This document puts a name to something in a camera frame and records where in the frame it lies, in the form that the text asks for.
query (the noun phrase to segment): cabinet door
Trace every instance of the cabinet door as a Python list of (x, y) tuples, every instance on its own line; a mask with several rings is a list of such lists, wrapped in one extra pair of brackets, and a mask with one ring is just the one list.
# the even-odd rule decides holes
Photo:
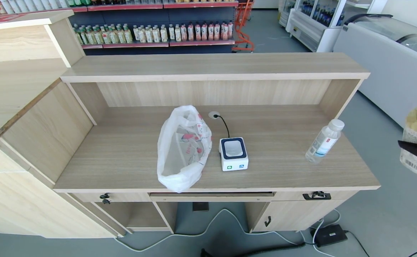
[(264, 206), (253, 231), (306, 230), (345, 200), (270, 202)]

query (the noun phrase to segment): drawer handle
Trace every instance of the drawer handle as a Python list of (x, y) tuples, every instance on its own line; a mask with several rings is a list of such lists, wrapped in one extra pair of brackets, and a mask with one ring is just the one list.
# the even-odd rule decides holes
[(322, 191), (316, 191), (309, 196), (307, 193), (303, 194), (305, 200), (331, 200), (332, 197), (329, 193), (324, 193)]
[(269, 221), (264, 221), (265, 226), (267, 227), (272, 221), (272, 217), (269, 216)]

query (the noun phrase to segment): bottle cap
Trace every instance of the bottle cap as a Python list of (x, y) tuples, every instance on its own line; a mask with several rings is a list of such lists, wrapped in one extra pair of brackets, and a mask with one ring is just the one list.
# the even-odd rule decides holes
[(345, 127), (345, 123), (339, 119), (333, 119), (329, 122), (329, 128), (334, 131), (341, 131)]

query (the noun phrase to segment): white cable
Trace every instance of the white cable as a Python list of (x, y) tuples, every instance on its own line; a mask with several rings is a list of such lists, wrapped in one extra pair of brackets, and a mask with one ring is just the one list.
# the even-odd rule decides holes
[(127, 244), (123, 243), (122, 241), (119, 241), (119, 239), (117, 239), (117, 238), (114, 238), (114, 239), (115, 239), (115, 241), (117, 241), (118, 243), (122, 244), (124, 247), (127, 247), (127, 249), (129, 249), (129, 250), (132, 250), (132, 251), (134, 251), (134, 252), (145, 252), (146, 250), (148, 250), (148, 249), (150, 249), (150, 248), (152, 248), (152, 247), (156, 246), (157, 244), (161, 243), (162, 241), (164, 241), (164, 240), (166, 240), (167, 238), (172, 237), (172, 236), (186, 236), (186, 237), (196, 237), (196, 236), (202, 236), (203, 234), (205, 234), (205, 233), (208, 231), (208, 228), (210, 228), (210, 225), (213, 223), (213, 221), (215, 221), (216, 217), (218, 217), (218, 215), (219, 215), (221, 212), (223, 212), (223, 211), (227, 211), (227, 212), (228, 212), (228, 213), (230, 213), (232, 216), (234, 216), (234, 218), (235, 218), (235, 220), (237, 221), (238, 225), (241, 227), (241, 230), (242, 230), (242, 231), (243, 231), (243, 233), (244, 233), (244, 234), (246, 234), (246, 235), (265, 235), (265, 234), (275, 233), (275, 234), (277, 234), (279, 237), (281, 237), (282, 239), (284, 239), (286, 242), (288, 242), (288, 243), (290, 243), (290, 244), (293, 244), (293, 245), (297, 245), (296, 243), (291, 242), (291, 241), (289, 241), (288, 239), (284, 238), (282, 235), (278, 234), (278, 232), (276, 232), (276, 231), (267, 231), (267, 232), (258, 232), (258, 233), (247, 233), (247, 232), (245, 232), (245, 231), (244, 231), (244, 229), (243, 229), (243, 227), (241, 226), (240, 221), (239, 221), (239, 220), (238, 220), (238, 218), (235, 216), (235, 214), (234, 214), (234, 213), (232, 213), (230, 210), (228, 210), (228, 209), (226, 209), (226, 208), (224, 208), (224, 209), (220, 210), (220, 211), (219, 211), (219, 212), (215, 215), (215, 217), (212, 219), (212, 221), (210, 221), (210, 223), (208, 223), (207, 228), (206, 228), (206, 229), (205, 229), (202, 233), (200, 233), (200, 234), (195, 234), (195, 235), (171, 234), (171, 235), (166, 236), (165, 238), (163, 238), (163, 239), (161, 239), (161, 240), (157, 241), (156, 243), (154, 243), (154, 244), (152, 244), (151, 246), (146, 247), (146, 248), (144, 248), (144, 249), (142, 249), (142, 250), (137, 250), (137, 249), (134, 249), (134, 248), (132, 248), (132, 247), (128, 246)]
[[(318, 227), (315, 230), (315, 233), (313, 234), (313, 244), (315, 243), (315, 238), (316, 238), (316, 233), (318, 233), (319, 228), (321, 227), (321, 225), (324, 223), (324, 218), (321, 219), (321, 222), (319, 223)], [(335, 257), (334, 255), (330, 255), (328, 253), (325, 252), (321, 252), (320, 250), (318, 250), (316, 248), (316, 245), (313, 245), (313, 248), (316, 250), (316, 252), (322, 253), (324, 255), (330, 256), (330, 257)]]
[(327, 224), (327, 225), (325, 225), (325, 226), (323, 226), (322, 228), (325, 228), (325, 227), (328, 227), (328, 226), (331, 226), (331, 225), (333, 225), (333, 224), (335, 224), (335, 223), (337, 223), (337, 222), (339, 222), (340, 221), (340, 219), (342, 218), (342, 215), (340, 214), (340, 212), (337, 210), (337, 209), (334, 209), (334, 211), (336, 211), (338, 214), (339, 214), (339, 217), (338, 217), (338, 219), (336, 219), (334, 222), (332, 222), (332, 223), (329, 223), (329, 224)]

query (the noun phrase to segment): wall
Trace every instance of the wall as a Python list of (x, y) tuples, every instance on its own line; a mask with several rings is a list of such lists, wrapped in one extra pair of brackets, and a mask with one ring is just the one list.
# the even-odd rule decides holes
[(417, 26), (417, 0), (388, 0), (383, 13)]

